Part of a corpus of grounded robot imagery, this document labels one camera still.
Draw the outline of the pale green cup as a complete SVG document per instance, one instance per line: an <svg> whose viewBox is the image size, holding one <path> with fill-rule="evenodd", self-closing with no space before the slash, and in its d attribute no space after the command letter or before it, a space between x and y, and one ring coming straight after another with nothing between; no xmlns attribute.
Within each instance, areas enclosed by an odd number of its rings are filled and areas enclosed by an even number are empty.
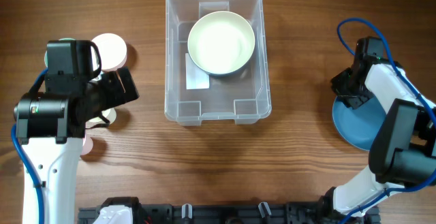
<svg viewBox="0 0 436 224"><path fill-rule="evenodd" d="M116 120L116 110L114 108L104 110L102 112L102 115L105 119L109 120L110 124L112 124ZM89 120L88 123L92 125L96 125L96 124L104 124L105 122L100 117L95 117Z"/></svg>

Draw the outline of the pink white small bowl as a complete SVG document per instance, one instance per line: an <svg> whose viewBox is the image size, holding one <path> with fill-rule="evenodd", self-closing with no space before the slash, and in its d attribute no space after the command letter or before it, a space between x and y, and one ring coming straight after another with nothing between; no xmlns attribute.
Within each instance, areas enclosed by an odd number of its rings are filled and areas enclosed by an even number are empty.
<svg viewBox="0 0 436 224"><path fill-rule="evenodd" d="M127 44L114 33L103 33L92 39L99 50L102 71L115 71L127 60Z"/></svg>

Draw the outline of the dark blue bowl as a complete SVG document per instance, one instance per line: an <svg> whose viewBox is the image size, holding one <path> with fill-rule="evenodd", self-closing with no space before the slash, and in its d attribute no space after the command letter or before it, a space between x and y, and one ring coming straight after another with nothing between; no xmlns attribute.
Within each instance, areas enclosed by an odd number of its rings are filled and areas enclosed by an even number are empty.
<svg viewBox="0 0 436 224"><path fill-rule="evenodd" d="M358 109L347 108L338 98L332 106L333 123L341 137L360 150L369 151L386 113L374 97Z"/></svg>
<svg viewBox="0 0 436 224"><path fill-rule="evenodd" d="M194 64L208 75L216 76L216 77L224 77L224 76L231 76L233 74L237 74L241 72L248 66L249 61L224 62L222 60L219 61L206 60L203 62L194 61Z"/></svg>

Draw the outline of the pink cup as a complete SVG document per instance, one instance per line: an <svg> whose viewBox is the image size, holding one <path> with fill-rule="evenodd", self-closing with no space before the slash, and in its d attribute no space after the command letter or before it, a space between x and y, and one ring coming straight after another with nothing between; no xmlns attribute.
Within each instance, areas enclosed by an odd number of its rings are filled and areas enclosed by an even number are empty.
<svg viewBox="0 0 436 224"><path fill-rule="evenodd" d="M93 140L88 134L86 134L85 137L83 138L82 152L80 155L83 156L89 154L92 148L93 148Z"/></svg>

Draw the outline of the mint green small bowl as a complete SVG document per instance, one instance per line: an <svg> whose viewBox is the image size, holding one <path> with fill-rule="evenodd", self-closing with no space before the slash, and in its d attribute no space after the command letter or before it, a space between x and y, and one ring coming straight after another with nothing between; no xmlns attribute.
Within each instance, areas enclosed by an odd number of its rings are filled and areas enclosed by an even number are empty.
<svg viewBox="0 0 436 224"><path fill-rule="evenodd" d="M59 40L60 41L70 41L70 40L72 41L72 40L75 40L75 39L74 38L70 38L70 37L66 37L66 38L61 38ZM48 68L48 54L47 54L47 51L44 54L44 64Z"/></svg>

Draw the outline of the cream large bowl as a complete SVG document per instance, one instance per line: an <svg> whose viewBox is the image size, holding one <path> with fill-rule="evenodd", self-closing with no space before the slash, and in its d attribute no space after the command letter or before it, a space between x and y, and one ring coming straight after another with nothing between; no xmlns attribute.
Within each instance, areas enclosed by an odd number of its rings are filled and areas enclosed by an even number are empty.
<svg viewBox="0 0 436 224"><path fill-rule="evenodd" d="M250 23L234 12L217 11L199 19L187 40L192 61L249 61L255 49Z"/></svg>

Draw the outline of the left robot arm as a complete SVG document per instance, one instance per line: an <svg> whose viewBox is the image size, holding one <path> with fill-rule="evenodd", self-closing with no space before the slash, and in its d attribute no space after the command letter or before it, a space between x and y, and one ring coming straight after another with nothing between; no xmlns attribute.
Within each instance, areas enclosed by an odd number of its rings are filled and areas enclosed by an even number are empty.
<svg viewBox="0 0 436 224"><path fill-rule="evenodd" d="M24 165L23 223L73 223L86 123L139 97L126 67L102 73L90 40L51 40L48 67L14 108L11 137Z"/></svg>

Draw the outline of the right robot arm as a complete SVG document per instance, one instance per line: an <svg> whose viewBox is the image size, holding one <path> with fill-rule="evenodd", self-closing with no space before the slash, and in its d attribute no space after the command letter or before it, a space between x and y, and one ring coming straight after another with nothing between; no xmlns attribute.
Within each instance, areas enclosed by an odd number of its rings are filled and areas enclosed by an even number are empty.
<svg viewBox="0 0 436 224"><path fill-rule="evenodd" d="M367 166L317 204L317 217L346 223L398 193L435 185L435 103L415 89L402 66L389 61L382 39L357 41L354 62L331 79L338 108L354 112L364 124L336 120L346 140L367 134Z"/></svg>

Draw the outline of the clear plastic storage container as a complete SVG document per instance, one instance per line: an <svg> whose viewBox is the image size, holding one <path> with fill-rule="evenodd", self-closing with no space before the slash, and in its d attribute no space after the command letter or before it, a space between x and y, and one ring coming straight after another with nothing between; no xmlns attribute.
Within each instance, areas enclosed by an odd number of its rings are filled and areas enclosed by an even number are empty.
<svg viewBox="0 0 436 224"><path fill-rule="evenodd" d="M217 11L241 15L255 33L248 66L224 77L209 75L209 89L186 89L185 54L189 32L201 17ZM271 110L263 0L166 0L164 114L182 126L233 120L253 124Z"/></svg>

